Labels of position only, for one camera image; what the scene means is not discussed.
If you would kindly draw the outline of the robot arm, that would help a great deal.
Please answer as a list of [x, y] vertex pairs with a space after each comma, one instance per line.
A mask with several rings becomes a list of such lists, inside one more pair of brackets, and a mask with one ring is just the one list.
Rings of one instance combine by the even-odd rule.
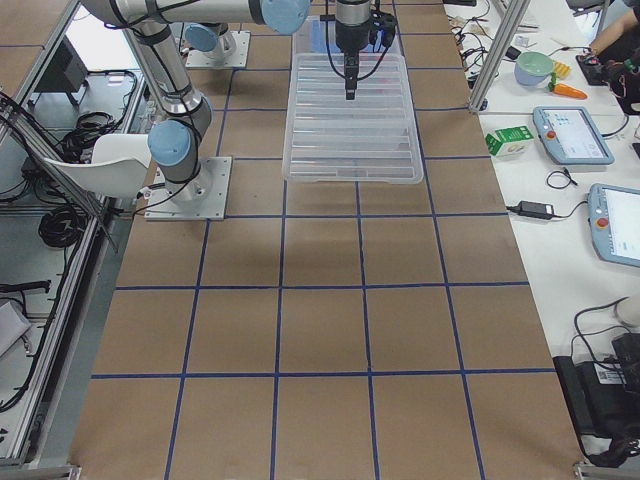
[[[193, 87], [171, 31], [173, 23], [252, 23], [291, 35], [306, 20], [307, 1], [86, 1], [84, 7], [111, 29], [135, 42], [134, 56], [166, 118], [153, 127], [148, 145], [172, 198], [184, 199], [200, 172], [197, 150], [212, 119], [210, 102]], [[327, 13], [335, 17], [334, 39], [343, 54], [335, 73], [352, 100], [365, 75], [359, 54], [369, 45], [389, 48], [397, 20], [378, 2], [339, 1]]]
[[184, 36], [192, 49], [215, 63], [223, 63], [237, 49], [227, 23], [190, 23], [185, 28]]

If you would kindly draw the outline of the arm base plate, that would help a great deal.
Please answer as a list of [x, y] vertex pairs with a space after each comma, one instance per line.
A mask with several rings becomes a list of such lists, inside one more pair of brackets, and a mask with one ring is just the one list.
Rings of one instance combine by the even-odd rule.
[[249, 31], [228, 30], [218, 34], [202, 25], [190, 25], [185, 33], [190, 45], [186, 67], [197, 70], [245, 68], [250, 37]]
[[181, 185], [166, 182], [159, 167], [154, 183], [164, 186], [154, 189], [148, 197], [150, 208], [143, 211], [149, 221], [223, 220], [226, 213], [232, 158], [200, 158], [199, 174], [176, 196]]

